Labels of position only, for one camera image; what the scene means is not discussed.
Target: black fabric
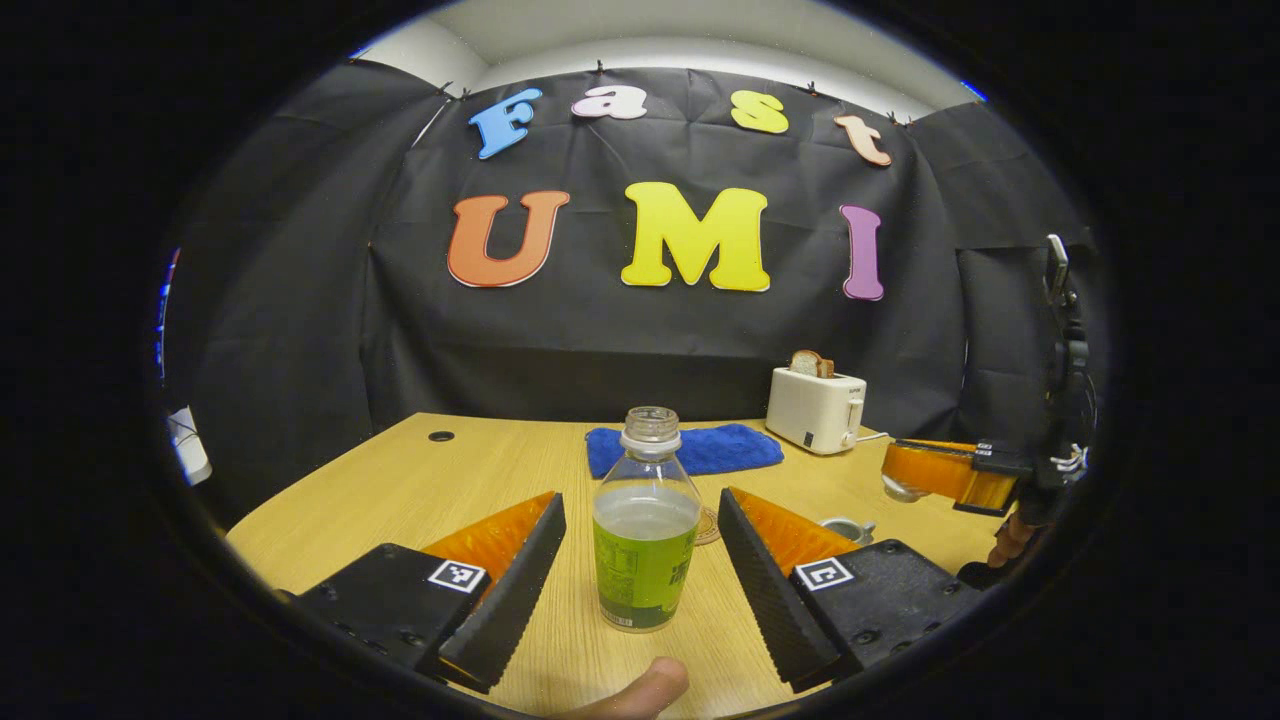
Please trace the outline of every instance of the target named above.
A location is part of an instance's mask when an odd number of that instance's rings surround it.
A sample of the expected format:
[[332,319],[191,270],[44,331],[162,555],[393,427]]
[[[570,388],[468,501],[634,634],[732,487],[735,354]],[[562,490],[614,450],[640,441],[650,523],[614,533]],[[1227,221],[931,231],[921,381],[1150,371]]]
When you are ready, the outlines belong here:
[[[645,90],[648,114],[572,115],[602,85]],[[479,160],[467,120],[527,87],[543,92],[529,135]],[[787,132],[739,127],[737,90],[777,96]],[[881,133],[891,167],[856,154],[833,122],[844,114]],[[771,288],[712,287],[716,255],[694,286],[678,273],[666,287],[622,283],[636,220],[623,193],[637,182],[675,184],[699,217],[726,188],[762,192]],[[571,199],[535,275],[503,288],[451,275],[458,201],[507,197],[488,246],[500,259],[524,237],[520,199],[548,190]],[[841,291],[846,204],[882,220],[879,301]],[[228,492],[244,511],[416,411],[605,423],[660,404],[686,420],[760,418],[772,368],[799,348],[867,379],[868,427],[1025,445],[1043,423],[1052,337],[1044,234],[1085,258],[1073,272],[1087,320],[1101,315],[1092,228],[1075,205],[980,104],[901,126],[687,69],[570,73],[444,102],[397,70],[344,65],[232,159],[184,229],[168,372],[191,387],[206,482],[236,477]],[[664,263],[675,272],[667,251]]]
[[166,402],[191,405],[224,524],[374,433],[365,254],[434,91],[372,63],[333,69],[227,159],[178,233]]

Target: green bottle label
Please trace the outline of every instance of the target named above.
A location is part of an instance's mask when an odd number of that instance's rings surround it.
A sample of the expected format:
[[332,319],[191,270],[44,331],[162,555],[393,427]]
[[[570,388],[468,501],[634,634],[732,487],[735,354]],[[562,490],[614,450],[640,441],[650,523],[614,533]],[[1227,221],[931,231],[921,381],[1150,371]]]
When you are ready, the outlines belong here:
[[637,541],[595,523],[595,578],[600,606],[613,623],[641,630],[662,625],[676,614],[694,556],[694,534]]

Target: blue letter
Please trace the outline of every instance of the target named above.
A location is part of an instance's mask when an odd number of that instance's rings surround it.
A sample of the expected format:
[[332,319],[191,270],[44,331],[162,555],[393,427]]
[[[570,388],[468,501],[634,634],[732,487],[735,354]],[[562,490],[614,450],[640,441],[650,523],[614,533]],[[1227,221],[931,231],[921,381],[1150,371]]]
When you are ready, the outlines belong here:
[[513,123],[527,123],[534,119],[534,106],[526,100],[541,96],[541,90],[530,87],[488,110],[480,110],[467,120],[468,124],[480,128],[480,138],[484,140],[484,147],[480,149],[481,160],[493,158],[529,135],[527,128],[517,128]]

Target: blue towel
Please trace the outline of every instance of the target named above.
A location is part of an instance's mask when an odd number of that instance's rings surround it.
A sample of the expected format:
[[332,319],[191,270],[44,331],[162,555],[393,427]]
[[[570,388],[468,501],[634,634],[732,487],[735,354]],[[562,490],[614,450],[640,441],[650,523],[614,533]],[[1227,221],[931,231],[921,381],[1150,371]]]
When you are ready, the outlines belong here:
[[[595,428],[586,433],[586,464],[593,478],[603,478],[622,457],[621,430]],[[732,423],[718,428],[681,430],[676,457],[690,475],[713,475],[782,462],[782,446],[769,436]]]

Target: plastic bottle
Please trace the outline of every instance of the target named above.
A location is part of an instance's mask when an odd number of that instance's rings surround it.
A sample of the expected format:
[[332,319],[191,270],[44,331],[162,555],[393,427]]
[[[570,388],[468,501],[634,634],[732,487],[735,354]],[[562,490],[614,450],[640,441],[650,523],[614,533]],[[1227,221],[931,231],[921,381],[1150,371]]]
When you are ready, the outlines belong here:
[[646,633],[671,621],[694,553],[701,497],[676,459],[680,418],[627,413],[626,452],[595,491],[595,579],[614,628]]

